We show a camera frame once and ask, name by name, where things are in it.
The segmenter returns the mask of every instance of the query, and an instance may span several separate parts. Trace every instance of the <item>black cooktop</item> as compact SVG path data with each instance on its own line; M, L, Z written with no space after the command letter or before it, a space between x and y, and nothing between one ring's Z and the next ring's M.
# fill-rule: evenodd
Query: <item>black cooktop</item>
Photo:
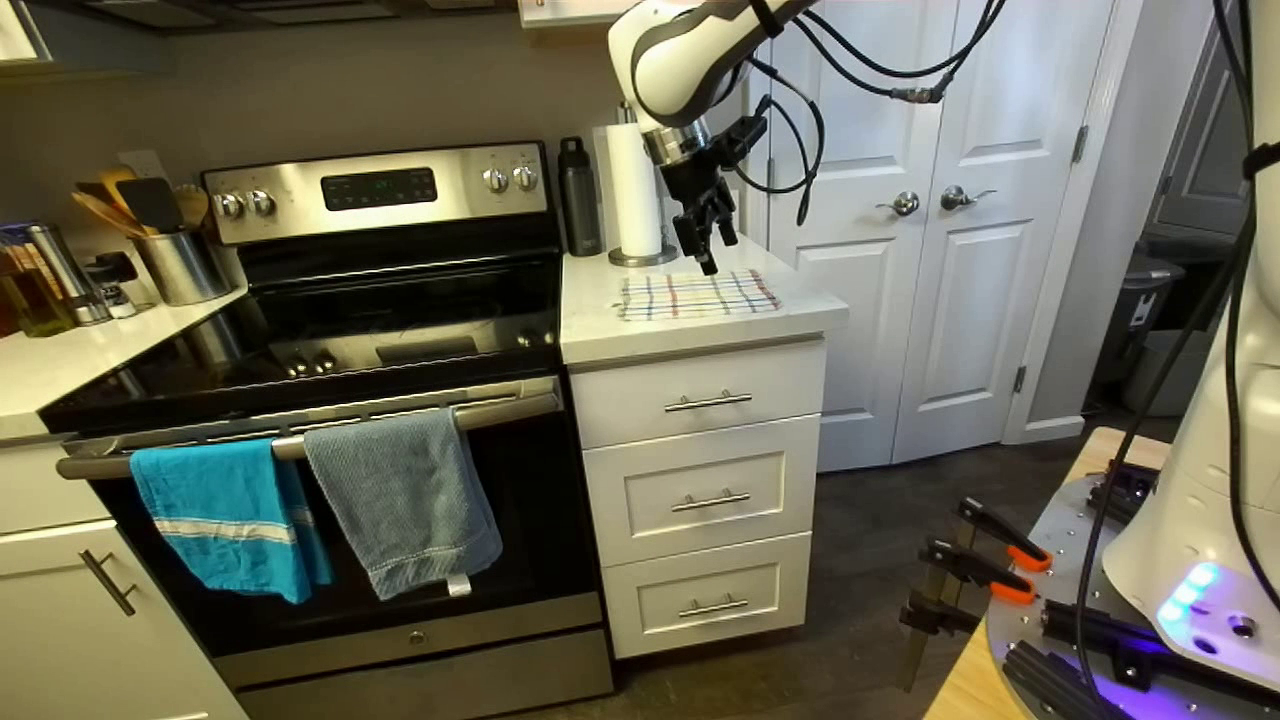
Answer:
M254 289L40 418L106 438L550 376L556 307L554 256Z

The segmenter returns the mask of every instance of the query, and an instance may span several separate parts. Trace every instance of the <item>white countertop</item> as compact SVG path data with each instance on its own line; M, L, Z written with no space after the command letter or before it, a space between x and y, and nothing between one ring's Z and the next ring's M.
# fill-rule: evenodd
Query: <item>white countertop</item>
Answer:
M718 248L710 280L698 262L618 269L607 256L565 256L560 352L569 369L637 358L768 343L832 328L843 299L806 280L753 241Z
M130 363L162 342L202 326L239 292L208 306L157 306L130 319L88 326L59 338L0 342L0 440L49 438L40 407Z

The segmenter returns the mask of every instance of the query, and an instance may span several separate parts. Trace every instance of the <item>dark floor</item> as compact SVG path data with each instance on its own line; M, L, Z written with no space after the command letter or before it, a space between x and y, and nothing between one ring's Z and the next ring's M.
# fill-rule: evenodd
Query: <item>dark floor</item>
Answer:
M922 544L960 535L960 498L1033 530L1073 462L1078 444L1033 444L820 477L806 631L633 659L618 695L526 716L926 716L966 638L928 640L917 686L898 690L907 658L898 614L928 581Z

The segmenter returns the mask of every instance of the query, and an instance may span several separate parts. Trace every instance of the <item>teal towel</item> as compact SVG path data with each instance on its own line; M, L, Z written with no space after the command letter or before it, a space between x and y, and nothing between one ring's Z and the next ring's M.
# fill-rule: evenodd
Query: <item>teal towel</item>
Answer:
M303 447L381 599L450 577L478 577L504 554L454 414L430 407L318 430Z
M218 591L303 606L333 584L314 507L267 440L144 447L130 458L170 547Z

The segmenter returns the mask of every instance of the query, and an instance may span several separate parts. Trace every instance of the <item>gray towel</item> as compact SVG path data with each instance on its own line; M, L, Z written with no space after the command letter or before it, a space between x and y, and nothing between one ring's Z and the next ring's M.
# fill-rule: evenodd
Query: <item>gray towel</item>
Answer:
M381 599L478 577L504 554L454 414L318 430L303 447Z

